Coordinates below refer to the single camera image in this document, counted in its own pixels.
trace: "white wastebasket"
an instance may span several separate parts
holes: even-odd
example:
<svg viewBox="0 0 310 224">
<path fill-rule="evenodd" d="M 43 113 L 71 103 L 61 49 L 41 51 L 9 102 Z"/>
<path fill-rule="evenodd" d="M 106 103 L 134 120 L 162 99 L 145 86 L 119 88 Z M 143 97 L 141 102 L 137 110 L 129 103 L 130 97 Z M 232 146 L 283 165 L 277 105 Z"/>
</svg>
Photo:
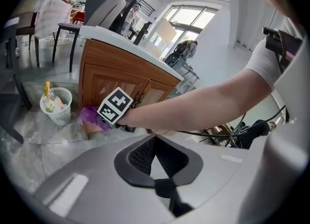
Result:
<svg viewBox="0 0 310 224">
<path fill-rule="evenodd" d="M 58 113 L 50 113 L 46 111 L 45 104 L 43 102 L 44 94 L 40 100 L 41 110 L 47 114 L 57 125 L 65 126 L 71 120 L 71 102 L 72 102 L 72 94 L 69 90 L 63 87 L 55 87 L 50 89 L 50 92 L 54 94 L 55 97 L 59 97 L 63 104 L 67 104 L 65 109 Z"/>
</svg>

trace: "wooden cabinet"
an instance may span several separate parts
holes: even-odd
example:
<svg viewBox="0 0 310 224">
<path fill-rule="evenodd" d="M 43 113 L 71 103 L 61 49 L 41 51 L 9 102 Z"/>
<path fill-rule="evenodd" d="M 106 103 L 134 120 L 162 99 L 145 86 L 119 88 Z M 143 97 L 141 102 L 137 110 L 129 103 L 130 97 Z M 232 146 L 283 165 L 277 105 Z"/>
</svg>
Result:
<svg viewBox="0 0 310 224">
<path fill-rule="evenodd" d="M 136 107 L 150 105 L 166 99 L 174 87 L 150 80 L 140 95 L 140 104 Z"/>
<path fill-rule="evenodd" d="M 163 101 L 179 83 L 179 79 L 148 61 L 112 45 L 87 40 L 80 75 L 80 107 L 99 107 L 117 87 L 122 88 L 135 105 L 144 106 Z"/>
<path fill-rule="evenodd" d="M 117 87 L 132 99 L 142 93 L 149 79 L 106 67 L 85 65 L 83 81 L 83 106 L 100 106 L 101 102 Z"/>
</svg>

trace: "cable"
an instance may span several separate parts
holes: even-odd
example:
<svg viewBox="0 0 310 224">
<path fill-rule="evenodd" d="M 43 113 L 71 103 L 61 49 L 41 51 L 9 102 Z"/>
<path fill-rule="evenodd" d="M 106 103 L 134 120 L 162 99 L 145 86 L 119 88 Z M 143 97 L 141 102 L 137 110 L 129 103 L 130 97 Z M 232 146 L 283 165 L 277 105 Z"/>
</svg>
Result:
<svg viewBox="0 0 310 224">
<path fill-rule="evenodd" d="M 198 135 L 198 136 L 207 136 L 207 137 L 212 137 L 212 138 L 229 138 L 230 137 L 230 135 L 228 134 L 201 134 L 201 133 L 188 132 L 188 131 L 177 131 L 177 132 Z"/>
<path fill-rule="evenodd" d="M 236 132 L 237 128 L 239 127 L 239 125 L 242 123 L 244 117 L 246 116 L 247 113 L 244 113 L 240 122 L 238 123 L 238 125 L 234 128 L 234 130 L 232 131 L 230 137 L 229 137 L 229 140 L 226 142 L 225 146 L 227 146 L 230 142 L 237 148 L 238 146 L 235 144 L 235 142 L 233 141 L 233 135 L 234 133 Z"/>
<path fill-rule="evenodd" d="M 275 118 L 284 108 L 285 108 L 285 106 L 283 106 L 283 107 L 282 107 L 275 115 L 273 115 L 271 118 L 269 118 L 269 119 L 267 119 L 267 120 L 265 120 L 265 121 L 256 123 L 255 125 L 252 125 L 251 127 L 248 127 L 248 128 L 246 128 L 246 129 L 242 130 L 242 131 L 241 131 L 240 133 L 238 133 L 236 136 L 244 135 L 244 134 L 246 134 L 251 128 L 254 128 L 254 127 L 256 127 L 256 126 L 258 126 L 258 125 L 261 125 L 261 124 L 263 124 L 263 123 L 265 123 L 265 122 L 269 122 L 270 120 L 272 120 L 273 118 Z"/>
<path fill-rule="evenodd" d="M 262 122 L 259 122 L 259 123 L 256 123 L 255 125 L 251 126 L 251 127 L 248 127 L 248 128 L 245 128 L 244 130 L 242 130 L 241 132 L 237 133 L 237 134 L 233 134 L 232 137 L 239 137 L 241 135 L 244 135 L 246 134 L 251 128 L 254 128 L 258 125 L 261 125 L 265 122 L 269 122 L 270 120 L 272 120 L 273 118 L 275 118 L 283 109 L 285 108 L 285 106 L 283 106 L 275 115 L 273 115 L 271 118 L 265 120 L 265 121 L 262 121 Z M 189 131 L 177 131 L 177 132 L 180 132 L 180 133 L 185 133 L 185 134 L 192 134 L 192 135 L 198 135 L 198 136 L 207 136 L 207 137 L 212 137 L 212 138 L 230 138 L 231 135 L 228 135 L 228 134 L 201 134 L 201 133 L 196 133 L 196 132 L 189 132 Z"/>
</svg>

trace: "door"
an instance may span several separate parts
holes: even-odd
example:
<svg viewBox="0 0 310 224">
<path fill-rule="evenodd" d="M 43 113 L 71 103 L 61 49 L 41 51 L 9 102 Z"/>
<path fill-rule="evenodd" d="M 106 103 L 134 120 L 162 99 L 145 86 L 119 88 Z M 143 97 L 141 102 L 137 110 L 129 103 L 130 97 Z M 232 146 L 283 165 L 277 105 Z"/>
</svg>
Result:
<svg viewBox="0 0 310 224">
<path fill-rule="evenodd" d="M 141 103 L 136 107 L 154 104 L 166 99 L 174 87 L 150 80 L 140 95 Z"/>
<path fill-rule="evenodd" d="M 111 68 L 85 64 L 83 78 L 83 107 L 99 107 L 101 102 L 117 87 L 132 99 L 142 92 L 149 79 Z"/>
</svg>

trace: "white countertop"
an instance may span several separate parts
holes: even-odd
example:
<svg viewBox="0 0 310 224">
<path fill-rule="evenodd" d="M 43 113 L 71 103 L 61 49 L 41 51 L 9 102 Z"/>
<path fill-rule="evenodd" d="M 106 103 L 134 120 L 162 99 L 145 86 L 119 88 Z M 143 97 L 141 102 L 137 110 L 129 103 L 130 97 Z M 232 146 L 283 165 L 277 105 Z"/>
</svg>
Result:
<svg viewBox="0 0 310 224">
<path fill-rule="evenodd" d="M 153 54 L 149 51 L 144 49 L 139 45 L 134 45 L 129 39 L 116 34 L 108 29 L 96 26 L 85 26 L 83 25 L 79 31 L 81 36 L 86 36 L 88 38 L 96 39 L 102 41 L 106 44 L 113 45 L 115 47 L 121 48 L 125 51 L 128 51 L 148 62 L 151 64 L 161 68 L 162 70 L 166 71 L 170 75 L 176 77 L 179 80 L 183 80 L 183 77 L 180 76 L 175 70 L 173 70 L 170 66 L 164 63 L 161 59 L 156 58 Z"/>
</svg>

